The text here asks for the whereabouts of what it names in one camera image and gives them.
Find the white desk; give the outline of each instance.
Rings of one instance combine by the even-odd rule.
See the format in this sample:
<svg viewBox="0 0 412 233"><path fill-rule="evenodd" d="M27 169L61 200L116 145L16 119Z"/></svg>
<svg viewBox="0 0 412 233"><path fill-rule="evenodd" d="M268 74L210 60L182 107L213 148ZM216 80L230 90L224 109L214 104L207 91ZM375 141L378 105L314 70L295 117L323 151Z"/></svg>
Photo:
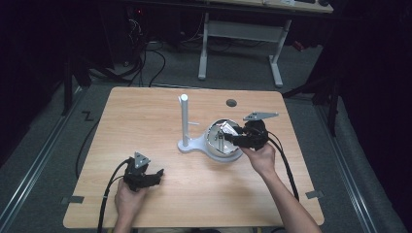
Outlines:
<svg viewBox="0 0 412 233"><path fill-rule="evenodd" d="M282 3L280 0L266 0L265 5L262 5L262 0L210 0L211 2L240 4L254 7L277 8L283 10L305 11L316 13L332 13L333 9L330 5L323 7L318 2L314 4L295 2L293 6ZM207 73L207 44L210 36L226 37L242 40L264 41L277 43L277 47L273 55L269 56L269 64L272 69L273 79L277 87L282 87L283 82L279 73L278 59L281 54L282 47L290 29L292 21L286 20L285 25L264 26L256 24L246 24L228 21L209 20L209 14L205 14L204 29L203 29L203 47L200 54L199 74L200 80L206 79Z"/></svg>

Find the metal frame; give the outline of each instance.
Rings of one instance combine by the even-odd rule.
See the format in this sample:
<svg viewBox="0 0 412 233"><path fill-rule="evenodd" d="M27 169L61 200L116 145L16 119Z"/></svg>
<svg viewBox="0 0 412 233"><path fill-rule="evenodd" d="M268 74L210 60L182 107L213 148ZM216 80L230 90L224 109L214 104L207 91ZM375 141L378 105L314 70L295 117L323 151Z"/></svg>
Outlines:
<svg viewBox="0 0 412 233"><path fill-rule="evenodd" d="M272 69L273 79L277 87L282 87L282 77L279 72L278 59L282 51L282 47L288 36L289 28L292 20L286 20L284 27L264 26L256 24L246 24L237 22L209 20L209 14L205 14L203 28L203 46L200 54L199 74L200 80L206 80L207 73L207 44L210 36L226 37L242 40L264 41L277 43L277 48L273 55L269 56L269 64Z"/></svg>

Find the desk leg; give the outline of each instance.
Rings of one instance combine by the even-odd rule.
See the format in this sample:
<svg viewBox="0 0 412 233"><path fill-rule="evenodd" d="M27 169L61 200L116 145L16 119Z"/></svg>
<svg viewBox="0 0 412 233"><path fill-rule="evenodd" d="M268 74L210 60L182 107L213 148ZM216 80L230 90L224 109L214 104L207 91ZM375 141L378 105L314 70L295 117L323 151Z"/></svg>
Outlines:
<svg viewBox="0 0 412 233"><path fill-rule="evenodd" d="M276 48L275 54L269 56L269 62L270 62L270 67L272 68L273 79L275 80L275 85L277 87L283 86L282 77L281 77L281 74L279 73L278 59L279 59L279 55L281 54L282 47L283 47L283 44L285 43L286 37L288 36L291 23L292 21L290 19L286 21L285 26L282 30L281 38L278 42L278 47Z"/></svg>
<svg viewBox="0 0 412 233"><path fill-rule="evenodd" d="M200 80L206 80L207 69L207 39L208 39L209 13L205 13L205 22L203 28L203 47L200 54L199 75Z"/></svg>

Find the person's right hand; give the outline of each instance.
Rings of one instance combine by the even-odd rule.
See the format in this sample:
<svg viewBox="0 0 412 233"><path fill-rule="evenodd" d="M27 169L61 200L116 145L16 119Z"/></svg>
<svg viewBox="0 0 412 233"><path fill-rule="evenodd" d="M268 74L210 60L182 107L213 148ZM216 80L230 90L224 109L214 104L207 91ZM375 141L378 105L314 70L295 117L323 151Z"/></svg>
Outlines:
<svg viewBox="0 0 412 233"><path fill-rule="evenodd" d="M251 160L252 167L261 176L275 172L275 153L276 150L269 144L265 144L260 150L254 151L247 148L241 148Z"/></svg>

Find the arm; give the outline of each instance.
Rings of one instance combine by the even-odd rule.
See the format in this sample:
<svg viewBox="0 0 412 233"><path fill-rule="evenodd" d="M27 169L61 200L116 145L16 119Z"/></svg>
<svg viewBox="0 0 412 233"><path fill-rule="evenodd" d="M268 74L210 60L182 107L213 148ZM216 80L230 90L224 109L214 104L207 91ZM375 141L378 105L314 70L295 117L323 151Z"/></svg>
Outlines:
<svg viewBox="0 0 412 233"><path fill-rule="evenodd" d="M123 179L119 180L118 193L115 197L115 204L118 210L118 220L115 225L116 233L129 233L133 219L140 211L147 188L142 188L137 192L130 190Z"/></svg>
<svg viewBox="0 0 412 233"><path fill-rule="evenodd" d="M279 210L282 222L288 232L321 232L318 224L293 197L275 171L276 150L266 144L258 151L241 149L245 152L255 171L257 171L266 183L270 194Z"/></svg>

